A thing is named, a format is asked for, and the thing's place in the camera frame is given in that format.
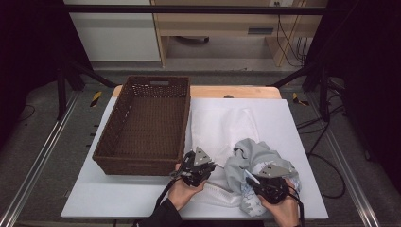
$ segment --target gray floor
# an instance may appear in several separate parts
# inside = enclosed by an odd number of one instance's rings
[[[231,40],[211,38],[208,44],[173,40],[165,68],[157,65],[138,67],[135,71],[127,68],[97,68],[100,75],[118,83],[124,82],[127,75],[132,74],[180,74],[190,76],[193,84],[216,85],[272,84],[294,70],[296,67],[288,65],[282,68],[273,67],[271,55],[263,39],[244,38]],[[86,76],[83,78],[86,87],[79,92],[77,105],[27,199],[16,226],[57,226],[60,223],[76,223],[74,226],[88,226],[88,223],[96,223],[96,226],[113,225],[111,220],[71,220],[60,217],[68,191],[74,186],[92,143],[93,133],[96,132],[96,125],[100,122],[113,91]],[[280,90],[282,97],[288,100],[296,124],[318,117],[312,106],[292,101],[293,93],[297,93],[300,100],[313,101],[310,99],[317,97],[316,93],[302,92],[300,88],[302,81],[303,78],[296,79]],[[35,111],[30,118],[15,126],[10,139],[0,152],[0,213],[5,212],[12,202],[56,123],[58,109],[56,91],[56,83],[52,82],[29,94],[26,101],[29,106],[26,106],[21,114],[21,119],[33,112],[32,107]],[[97,91],[101,91],[102,96],[95,107],[90,107]],[[331,103],[330,109],[342,104],[337,96],[331,99]],[[318,122],[300,131],[306,151],[312,148],[322,131],[306,132],[321,128],[322,125]],[[354,171],[380,226],[401,226],[399,216],[401,197],[392,187],[380,164],[365,160],[363,146],[359,143],[348,118],[342,112],[336,113],[332,116],[329,129],[335,135],[340,150]],[[314,152],[338,166],[327,141],[327,137],[324,136]],[[339,194],[341,183],[335,171],[313,157],[310,158],[310,164],[321,192],[324,195]],[[365,226],[350,191],[347,190],[339,199],[328,199],[323,196],[323,200],[329,219],[308,221],[307,226]],[[120,220],[118,223],[121,226],[129,226],[123,225],[129,223],[128,220]],[[271,221],[267,221],[266,224],[274,226]]]

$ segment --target white cabinet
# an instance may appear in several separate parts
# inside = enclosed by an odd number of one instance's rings
[[[64,0],[68,4],[149,5],[149,0]],[[150,13],[70,13],[91,62],[160,61]]]

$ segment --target brown wicker basket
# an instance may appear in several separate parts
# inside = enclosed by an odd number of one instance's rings
[[[93,159],[106,174],[166,176],[183,158],[189,77],[130,76]]]

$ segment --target white table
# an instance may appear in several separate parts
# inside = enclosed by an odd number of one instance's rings
[[[116,96],[113,96],[103,114],[94,143],[61,213],[63,218],[146,218],[152,213],[157,198],[168,183],[168,177],[105,175],[93,161],[93,152],[115,101]],[[191,108],[239,107],[253,110],[260,140],[265,141],[271,149],[278,150],[282,158],[291,161],[299,171],[303,185],[300,197],[305,207],[305,218],[328,218],[286,100],[265,98],[192,98],[191,100]],[[189,202],[180,213],[183,219],[252,219],[237,207],[224,208],[193,201]],[[271,218],[271,215],[267,213],[259,219],[261,218]]]

